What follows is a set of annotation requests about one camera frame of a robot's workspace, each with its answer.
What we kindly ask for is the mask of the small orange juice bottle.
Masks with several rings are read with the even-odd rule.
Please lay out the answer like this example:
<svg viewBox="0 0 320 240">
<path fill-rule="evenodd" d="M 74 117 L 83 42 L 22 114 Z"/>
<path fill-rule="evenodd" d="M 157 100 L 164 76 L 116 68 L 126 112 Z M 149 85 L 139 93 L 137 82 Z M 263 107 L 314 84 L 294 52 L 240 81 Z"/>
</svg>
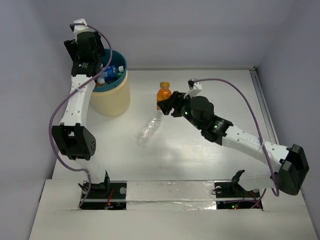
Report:
<svg viewBox="0 0 320 240">
<path fill-rule="evenodd" d="M 167 100 L 172 95 L 169 82 L 160 82 L 159 87 L 160 87 L 160 89 L 156 94 L 156 103 L 157 104 L 158 104 L 158 102 Z"/>
</svg>

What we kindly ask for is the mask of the clear bottle white cap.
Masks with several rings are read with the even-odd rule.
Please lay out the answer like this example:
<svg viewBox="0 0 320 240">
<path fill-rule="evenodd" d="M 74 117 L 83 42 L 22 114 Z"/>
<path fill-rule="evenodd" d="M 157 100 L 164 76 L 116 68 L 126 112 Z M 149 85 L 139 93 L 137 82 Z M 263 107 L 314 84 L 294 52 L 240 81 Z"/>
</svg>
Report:
<svg viewBox="0 0 320 240">
<path fill-rule="evenodd" d="M 141 131 L 138 133 L 136 143 L 139 147 L 146 147 L 151 141 L 154 134 L 159 129 L 163 118 L 161 110 L 156 110 L 152 113 L 149 120 L 143 126 Z"/>
</svg>

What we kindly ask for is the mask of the clear unlabelled plastic bottle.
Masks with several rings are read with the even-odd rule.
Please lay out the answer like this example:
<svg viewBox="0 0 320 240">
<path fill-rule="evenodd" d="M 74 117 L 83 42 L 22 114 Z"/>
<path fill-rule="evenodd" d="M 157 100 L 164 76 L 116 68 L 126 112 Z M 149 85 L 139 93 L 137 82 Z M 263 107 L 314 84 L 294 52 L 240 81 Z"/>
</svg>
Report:
<svg viewBox="0 0 320 240">
<path fill-rule="evenodd" d="M 118 77 L 110 78 L 110 77 L 99 76 L 96 80 L 95 86 L 96 87 L 103 87 L 103 86 L 106 86 L 106 85 L 109 85 L 109 84 L 115 82 L 117 79 L 118 79 Z"/>
</svg>

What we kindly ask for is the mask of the small blue label water bottle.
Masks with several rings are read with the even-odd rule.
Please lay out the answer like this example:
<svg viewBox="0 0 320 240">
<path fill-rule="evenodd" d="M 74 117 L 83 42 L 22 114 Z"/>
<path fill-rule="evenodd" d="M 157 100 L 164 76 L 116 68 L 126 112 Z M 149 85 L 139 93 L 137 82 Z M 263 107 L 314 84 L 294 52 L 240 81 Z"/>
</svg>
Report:
<svg viewBox="0 0 320 240">
<path fill-rule="evenodd" d="M 108 78 L 115 78 L 118 77 L 118 73 L 124 73 L 125 67 L 123 65 L 115 66 L 115 65 L 109 65 L 105 71 L 102 73 L 102 77 L 108 77 Z"/>
</svg>

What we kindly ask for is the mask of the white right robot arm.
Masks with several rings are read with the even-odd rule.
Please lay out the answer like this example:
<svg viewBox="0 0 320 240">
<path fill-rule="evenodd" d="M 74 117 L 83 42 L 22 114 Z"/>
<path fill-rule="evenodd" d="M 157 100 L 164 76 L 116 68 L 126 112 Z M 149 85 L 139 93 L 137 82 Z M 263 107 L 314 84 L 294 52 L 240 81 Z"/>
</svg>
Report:
<svg viewBox="0 0 320 240">
<path fill-rule="evenodd" d="M 209 142 L 242 152 L 255 160 L 272 166 L 278 189 L 296 196 L 310 169 L 304 149 L 269 141 L 241 130 L 232 122 L 217 116 L 214 105 L 204 96 L 190 97 L 175 91 L 168 99 L 157 103 L 164 115 L 184 117 L 195 126 Z"/>
</svg>

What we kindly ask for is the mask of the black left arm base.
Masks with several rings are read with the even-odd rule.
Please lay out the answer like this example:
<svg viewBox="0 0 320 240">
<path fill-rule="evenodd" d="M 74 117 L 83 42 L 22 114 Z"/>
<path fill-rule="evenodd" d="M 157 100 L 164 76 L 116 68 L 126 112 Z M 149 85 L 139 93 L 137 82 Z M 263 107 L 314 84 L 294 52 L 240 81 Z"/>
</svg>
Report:
<svg viewBox="0 0 320 240">
<path fill-rule="evenodd" d="M 89 183 L 85 181 L 78 184 L 82 190 L 80 209 L 82 210 L 126 210 L 127 208 L 127 182 L 111 181 L 105 173 L 104 182 L 91 184 L 87 197 Z"/>
</svg>

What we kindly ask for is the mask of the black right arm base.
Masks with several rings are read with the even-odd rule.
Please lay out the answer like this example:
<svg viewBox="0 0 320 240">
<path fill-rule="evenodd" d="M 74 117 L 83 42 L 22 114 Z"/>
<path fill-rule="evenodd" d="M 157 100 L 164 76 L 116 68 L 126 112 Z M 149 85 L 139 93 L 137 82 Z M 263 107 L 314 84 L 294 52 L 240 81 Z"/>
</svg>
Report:
<svg viewBox="0 0 320 240">
<path fill-rule="evenodd" d="M 211 195 L 216 198 L 218 210 L 251 209 L 260 199 L 260 191 L 247 191 L 240 186 L 239 181 L 244 170 L 239 170 L 231 180 L 214 183 Z"/>
</svg>

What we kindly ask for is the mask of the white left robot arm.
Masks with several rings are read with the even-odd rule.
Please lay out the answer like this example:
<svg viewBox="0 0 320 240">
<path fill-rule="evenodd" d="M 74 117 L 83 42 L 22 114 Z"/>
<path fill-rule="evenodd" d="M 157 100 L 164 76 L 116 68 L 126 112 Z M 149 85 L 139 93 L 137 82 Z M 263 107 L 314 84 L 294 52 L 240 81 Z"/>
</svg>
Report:
<svg viewBox="0 0 320 240">
<path fill-rule="evenodd" d="M 91 183 L 81 185 L 83 191 L 91 187 L 97 196 L 110 194 L 108 173 L 100 170 L 92 156 L 97 149 L 95 137 L 87 129 L 87 112 L 91 94 L 96 86 L 95 76 L 102 70 L 101 57 L 106 53 L 98 32 L 81 32 L 76 39 L 66 40 L 64 45 L 71 57 L 71 97 L 59 123 L 51 132 L 59 152 L 91 174 Z"/>
</svg>

